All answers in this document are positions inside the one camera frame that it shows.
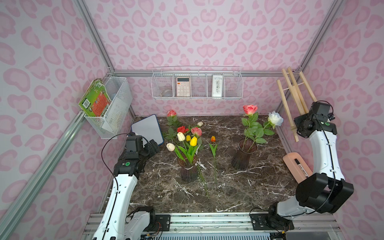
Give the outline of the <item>blue framed whiteboard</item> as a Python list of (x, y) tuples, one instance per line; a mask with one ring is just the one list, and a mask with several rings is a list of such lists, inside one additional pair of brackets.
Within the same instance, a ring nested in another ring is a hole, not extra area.
[(156, 115), (151, 115), (132, 124), (131, 128), (132, 132), (136, 135), (143, 136), (148, 140), (154, 140), (159, 146), (164, 143), (164, 138)]

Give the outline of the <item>white rose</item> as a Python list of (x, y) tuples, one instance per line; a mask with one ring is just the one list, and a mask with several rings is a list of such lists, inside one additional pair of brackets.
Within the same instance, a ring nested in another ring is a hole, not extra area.
[(185, 158), (183, 157), (183, 155), (180, 153), (180, 150), (178, 147), (176, 147), (174, 144), (172, 143), (168, 143), (166, 145), (167, 149), (170, 151), (170, 152), (175, 152), (177, 157), (181, 160), (181, 161), (185, 161)]
[(264, 136), (274, 135), (274, 129), (276, 127), (280, 127), (283, 121), (284, 119), (280, 116), (280, 114), (273, 111), (268, 114), (268, 119), (263, 124), (254, 122), (254, 130), (252, 130), (254, 139), (252, 145), (265, 144), (267, 141)]

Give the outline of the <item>cream white tulip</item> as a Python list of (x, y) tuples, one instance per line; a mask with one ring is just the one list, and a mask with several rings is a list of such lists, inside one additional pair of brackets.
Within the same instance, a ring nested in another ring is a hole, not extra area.
[(179, 148), (180, 150), (180, 153), (183, 155), (183, 157), (185, 158), (185, 160), (188, 160), (187, 158), (187, 150), (188, 150), (188, 147), (190, 146), (189, 143), (186, 141), (186, 136), (185, 134), (183, 133), (177, 133), (177, 139), (179, 141), (179, 144), (177, 145), (177, 147)]

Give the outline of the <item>wooden easel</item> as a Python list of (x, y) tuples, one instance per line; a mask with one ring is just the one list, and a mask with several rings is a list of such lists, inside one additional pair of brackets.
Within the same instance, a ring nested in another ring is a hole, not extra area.
[(309, 109), (308, 109), (308, 106), (304, 100), (304, 97), (300, 91), (300, 88), (299, 86), (300, 85), (305, 85), (306, 88), (307, 88), (307, 91), (308, 93), (310, 94), (310, 97), (312, 98), (313, 102), (316, 102), (317, 101), (317, 98), (312, 90), (312, 88), (310, 87), (305, 75), (303, 74), (303, 72), (299, 72), (299, 77), (302, 79), (302, 83), (298, 84), (297, 81), (296, 81), (296, 78), (294, 77), (294, 74), (291, 70), (291, 68), (287, 68), (287, 69), (282, 69), (282, 73), (283, 73), (283, 77), (285, 78), (286, 80), (286, 83), (287, 83), (287, 88), (283, 89), (282, 87), (282, 83), (280, 80), (277, 80), (277, 84), (278, 84), (278, 87), (279, 87), (279, 91), (280, 91), (280, 94), (281, 94), (281, 98), (282, 98), (282, 103), (283, 103), (283, 106), (284, 106), (284, 109), (285, 109), (285, 112), (287, 114), (287, 117), (288, 117), (288, 120), (289, 120), (289, 123), (290, 123), (290, 127), (291, 127), (291, 130), (294, 134), (294, 138), (295, 138), (295, 141), (298, 142), (299, 141), (299, 136), (297, 134), (297, 127), (294, 123), (294, 118), (292, 117), (291, 115), (291, 111), (289, 109), (289, 105), (288, 105), (288, 102), (287, 102), (287, 97), (285, 95), (285, 90), (289, 90), (289, 93), (292, 95), (293, 99), (294, 99), (294, 102), (299, 110), (299, 113), (301, 115), (304, 115), (304, 114), (308, 114), (309, 113)]

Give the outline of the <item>pink rose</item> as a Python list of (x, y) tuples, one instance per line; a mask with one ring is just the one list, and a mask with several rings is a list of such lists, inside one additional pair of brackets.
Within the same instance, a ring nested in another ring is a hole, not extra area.
[(242, 124), (245, 127), (244, 135), (245, 140), (243, 143), (242, 150), (246, 153), (250, 151), (250, 149), (253, 146), (253, 143), (251, 143), (250, 147), (247, 147), (247, 141), (248, 140), (254, 140), (255, 139), (255, 131), (258, 127), (257, 121), (258, 121), (258, 107), (256, 105), (244, 105), (243, 110), (245, 112), (244, 117), (242, 118)]
[(178, 116), (175, 110), (170, 110), (167, 113), (167, 126), (168, 131), (165, 133), (166, 140), (173, 140), (177, 136), (177, 129), (181, 126), (181, 122), (178, 120)]

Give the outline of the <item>purple glass vase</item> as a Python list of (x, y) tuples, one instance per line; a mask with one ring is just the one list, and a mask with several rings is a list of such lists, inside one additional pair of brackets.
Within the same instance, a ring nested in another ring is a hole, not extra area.
[(180, 173), (183, 181), (187, 183), (194, 182), (198, 178), (198, 169), (196, 166), (197, 157), (194, 157), (193, 161), (190, 163), (188, 160), (178, 159), (178, 164), (180, 165)]
[(239, 141), (238, 150), (231, 160), (235, 169), (245, 170), (250, 163), (251, 155), (257, 151), (257, 145), (250, 139)]

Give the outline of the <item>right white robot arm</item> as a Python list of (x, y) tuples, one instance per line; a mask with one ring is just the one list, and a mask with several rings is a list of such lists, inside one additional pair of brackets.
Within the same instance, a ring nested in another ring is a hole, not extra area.
[(334, 118), (332, 105), (327, 101), (316, 101), (307, 114), (294, 119), (297, 134), (311, 142), (314, 171), (298, 184), (295, 196), (269, 207), (268, 225), (288, 227), (297, 216), (333, 214), (353, 194), (354, 186), (346, 182), (339, 165)]

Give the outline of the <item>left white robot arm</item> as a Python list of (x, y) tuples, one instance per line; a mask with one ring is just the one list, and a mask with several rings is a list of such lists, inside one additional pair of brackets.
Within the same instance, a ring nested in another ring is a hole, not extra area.
[(128, 208), (147, 160), (159, 152), (158, 144), (134, 133), (125, 136), (125, 148), (114, 168), (109, 169), (112, 191), (94, 240), (140, 240), (145, 229), (155, 225), (153, 207), (138, 207), (130, 215)]

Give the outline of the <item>red rose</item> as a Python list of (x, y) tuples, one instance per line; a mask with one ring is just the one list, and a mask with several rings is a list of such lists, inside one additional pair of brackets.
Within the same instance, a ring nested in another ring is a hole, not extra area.
[(178, 132), (178, 133), (186, 134), (186, 133), (189, 132), (189, 129), (186, 128), (185, 126), (181, 126), (181, 127), (178, 127), (178, 128), (177, 128), (177, 132)]

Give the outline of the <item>pink eraser holder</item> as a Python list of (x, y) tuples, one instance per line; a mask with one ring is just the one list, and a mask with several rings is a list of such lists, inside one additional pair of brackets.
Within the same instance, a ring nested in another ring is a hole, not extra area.
[(298, 159), (301, 163), (301, 165), (304, 167), (306, 172), (308, 173), (309, 177), (313, 174), (311, 169), (308, 167), (304, 159), (301, 157), (300, 154), (294, 152), (294, 153), (288, 153), (283, 157), (283, 161), (288, 167), (289, 171), (297, 181), (297, 183), (301, 183), (302, 181), (306, 180), (307, 178), (299, 168), (299, 166), (296, 164), (295, 159)]

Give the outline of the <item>white mesh side basket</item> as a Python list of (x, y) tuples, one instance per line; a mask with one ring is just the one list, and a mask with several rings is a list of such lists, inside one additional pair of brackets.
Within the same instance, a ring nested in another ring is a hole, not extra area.
[(133, 96), (126, 78), (110, 77), (103, 84), (112, 101), (107, 112), (103, 117), (88, 117), (85, 114), (85, 119), (102, 139), (109, 139), (120, 133)]

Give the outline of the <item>black marker pen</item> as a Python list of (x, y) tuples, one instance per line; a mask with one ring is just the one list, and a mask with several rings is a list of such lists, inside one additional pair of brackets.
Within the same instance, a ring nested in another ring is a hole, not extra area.
[(304, 169), (304, 167), (301, 165), (300, 161), (298, 159), (295, 159), (295, 162), (296, 164), (299, 166), (299, 168), (301, 169), (301, 171), (303, 172), (303, 174), (305, 175), (306, 178), (309, 177), (308, 173), (306, 172), (306, 170)]

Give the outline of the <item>orange tulip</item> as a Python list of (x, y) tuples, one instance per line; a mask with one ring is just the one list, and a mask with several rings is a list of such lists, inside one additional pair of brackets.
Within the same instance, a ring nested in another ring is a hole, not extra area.
[(209, 146), (210, 146), (210, 149), (211, 149), (211, 152), (212, 152), (212, 155), (213, 155), (214, 181), (215, 181), (215, 183), (217, 183), (217, 180), (218, 180), (218, 169), (217, 169), (216, 155), (217, 155), (218, 145), (216, 143), (216, 137), (215, 136), (211, 137), (211, 142), (209, 143)]

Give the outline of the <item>green red booklet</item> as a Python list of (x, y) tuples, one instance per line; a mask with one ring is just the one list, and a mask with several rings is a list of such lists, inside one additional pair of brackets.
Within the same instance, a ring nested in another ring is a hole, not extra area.
[(79, 107), (88, 117), (103, 117), (111, 102), (106, 86), (101, 79), (96, 79), (79, 101)]

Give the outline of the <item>pink calculator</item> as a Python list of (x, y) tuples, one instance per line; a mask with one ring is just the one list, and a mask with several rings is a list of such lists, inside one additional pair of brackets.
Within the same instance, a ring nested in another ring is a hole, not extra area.
[(177, 77), (177, 97), (191, 97), (191, 78)]

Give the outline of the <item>white remote control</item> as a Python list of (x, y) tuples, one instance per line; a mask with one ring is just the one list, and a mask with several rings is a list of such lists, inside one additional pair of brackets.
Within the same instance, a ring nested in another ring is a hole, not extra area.
[(212, 78), (212, 97), (221, 98), (223, 96), (223, 75), (213, 75)]

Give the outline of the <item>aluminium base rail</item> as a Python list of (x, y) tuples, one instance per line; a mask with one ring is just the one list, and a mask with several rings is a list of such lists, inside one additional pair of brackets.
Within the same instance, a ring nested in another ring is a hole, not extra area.
[(261, 213), (169, 213), (156, 216), (160, 240), (343, 240), (333, 215), (296, 217), (289, 228), (270, 228)]

